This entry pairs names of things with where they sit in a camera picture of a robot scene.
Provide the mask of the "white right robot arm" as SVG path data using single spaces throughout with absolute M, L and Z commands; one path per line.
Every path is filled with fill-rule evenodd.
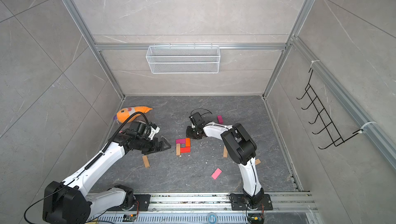
M 191 125 L 186 129 L 186 136 L 194 140 L 203 137 L 222 140 L 229 156 L 240 169 L 247 205 L 252 209 L 259 207 L 265 193 L 256 170 L 257 146 L 245 128 L 240 123 L 231 126 L 206 121 L 199 112 L 191 114 L 189 119 Z

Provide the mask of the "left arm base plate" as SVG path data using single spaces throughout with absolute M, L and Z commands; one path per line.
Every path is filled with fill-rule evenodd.
M 131 201 L 127 203 L 126 207 L 123 207 L 124 211 L 148 211 L 150 205 L 151 195 L 150 194 L 137 194 L 133 195 Z

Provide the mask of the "magenta block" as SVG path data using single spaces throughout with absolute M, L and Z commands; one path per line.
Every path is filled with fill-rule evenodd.
M 218 120 L 218 123 L 219 123 L 219 124 L 223 124 L 223 118 L 222 118 L 221 115 L 218 115 L 218 116 L 217 116 L 217 120 Z
M 177 139 L 176 144 L 186 144 L 186 139 Z

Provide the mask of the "orange block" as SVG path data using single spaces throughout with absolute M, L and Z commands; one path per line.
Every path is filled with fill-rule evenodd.
M 191 140 L 190 138 L 185 139 L 185 147 L 191 147 Z

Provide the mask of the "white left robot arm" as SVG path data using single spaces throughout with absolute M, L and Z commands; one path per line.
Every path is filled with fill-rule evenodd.
M 44 222 L 84 224 L 88 219 L 111 208 L 128 211 L 138 207 L 134 190 L 120 184 L 107 191 L 89 195 L 101 176 L 129 151 L 139 150 L 146 156 L 171 148 L 165 137 L 157 137 L 160 128 L 156 124 L 147 118 L 133 121 L 137 115 L 145 117 L 143 112 L 132 113 L 91 160 L 63 181 L 53 181 L 45 188 L 43 198 L 37 201 L 43 204 Z

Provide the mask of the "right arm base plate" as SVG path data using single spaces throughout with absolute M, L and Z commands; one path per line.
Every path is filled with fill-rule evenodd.
M 245 194 L 229 194 L 232 210 L 259 210 L 259 211 L 272 211 L 273 205 L 270 195 L 259 193 L 253 197 Z

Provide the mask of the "red block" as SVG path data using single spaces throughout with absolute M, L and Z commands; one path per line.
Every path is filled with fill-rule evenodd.
M 190 153 L 190 152 L 191 152 L 191 148 L 190 148 L 190 147 L 182 147 L 182 148 L 180 149 L 180 152 L 181 152 L 182 154 Z

